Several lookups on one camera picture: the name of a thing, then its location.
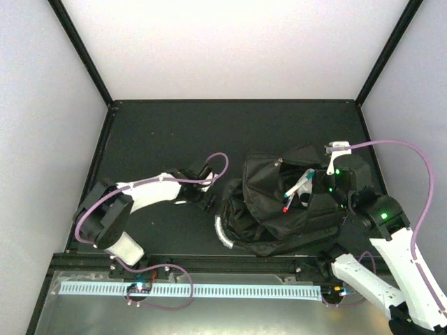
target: white wall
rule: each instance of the white wall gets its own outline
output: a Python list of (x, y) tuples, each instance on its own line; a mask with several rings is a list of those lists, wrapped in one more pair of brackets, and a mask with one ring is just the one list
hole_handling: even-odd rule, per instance
[(407, 0), (64, 0), (115, 99), (356, 98)]
[(24, 334), (105, 105), (47, 1), (0, 1), (0, 327)]
[[(447, 2), (424, 1), (364, 104), (373, 139), (411, 142), (434, 166), (435, 192), (418, 245), (447, 292)], [(415, 223), (427, 196), (427, 173), (409, 149), (377, 147), (391, 195)]]

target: white slotted strip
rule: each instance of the white slotted strip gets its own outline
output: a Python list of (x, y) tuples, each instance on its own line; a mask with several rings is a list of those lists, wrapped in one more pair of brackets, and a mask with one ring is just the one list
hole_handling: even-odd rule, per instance
[[(63, 282), (60, 295), (107, 295), (123, 296), (131, 283), (113, 282)], [(189, 284), (155, 283), (150, 293), (135, 293), (144, 297), (189, 297)], [(319, 286), (310, 285), (222, 285), (195, 284), (197, 298), (245, 298), (245, 299), (301, 299), (321, 301)]]

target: robotic arm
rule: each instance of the robotic arm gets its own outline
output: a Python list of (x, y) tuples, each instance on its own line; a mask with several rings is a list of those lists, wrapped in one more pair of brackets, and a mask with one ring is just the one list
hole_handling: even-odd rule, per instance
[[(207, 193), (215, 179), (209, 165), (197, 161), (187, 169), (171, 170), (142, 181), (116, 185), (101, 181), (78, 207), (73, 220), (80, 227), (81, 239), (133, 266), (145, 252), (124, 231), (129, 216), (161, 201), (189, 202), (207, 211), (216, 200), (215, 195)], [(113, 196), (103, 201), (108, 195)], [(85, 218), (87, 211), (98, 203), (100, 205)]]
[[(349, 146), (346, 142), (338, 144), (330, 145)], [(369, 240), (385, 260), (400, 290), (382, 281), (341, 246), (324, 252), (321, 261), (333, 276), (351, 285), (390, 318), (389, 325), (394, 334), (447, 334), (447, 313), (439, 308), (447, 306), (447, 298), (417, 246), (417, 261), (413, 260), (410, 251), (413, 231), (399, 203), (392, 197), (372, 191), (369, 166), (360, 157), (351, 156), (350, 151), (336, 152), (321, 180), (333, 198), (347, 208), (354, 221), (380, 232), (381, 238)]]

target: black backpack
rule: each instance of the black backpack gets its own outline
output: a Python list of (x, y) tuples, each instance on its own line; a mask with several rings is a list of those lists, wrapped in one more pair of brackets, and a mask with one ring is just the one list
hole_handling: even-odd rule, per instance
[[(281, 255), (335, 238), (344, 211), (324, 186), (328, 158), (314, 146), (283, 155), (251, 153), (241, 179), (224, 188), (216, 230), (228, 247), (258, 256)], [(284, 213), (284, 193), (309, 169), (314, 169), (312, 194), (303, 194)]]

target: marker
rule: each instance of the marker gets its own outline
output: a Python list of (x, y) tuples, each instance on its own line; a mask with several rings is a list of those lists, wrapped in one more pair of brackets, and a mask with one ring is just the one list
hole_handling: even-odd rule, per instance
[(288, 197), (286, 206), (282, 209), (282, 211), (284, 213), (287, 213), (288, 208), (291, 206), (294, 197), (295, 197), (295, 192), (293, 192), (293, 194), (290, 197)]
[(313, 176), (314, 176), (314, 173), (313, 173), (313, 172), (310, 172), (310, 173), (306, 176), (306, 178), (304, 178), (304, 179), (303, 179), (302, 181), (300, 181), (299, 183), (296, 183), (296, 184), (294, 185), (294, 187), (292, 187), (290, 190), (288, 190), (288, 191), (286, 192), (286, 194), (284, 194), (284, 197), (285, 197), (285, 198), (290, 197), (292, 194), (294, 194), (294, 192), (295, 192), (296, 190), (298, 190), (301, 186), (303, 186), (304, 184), (306, 184), (306, 182), (307, 182), (309, 179), (311, 179)]

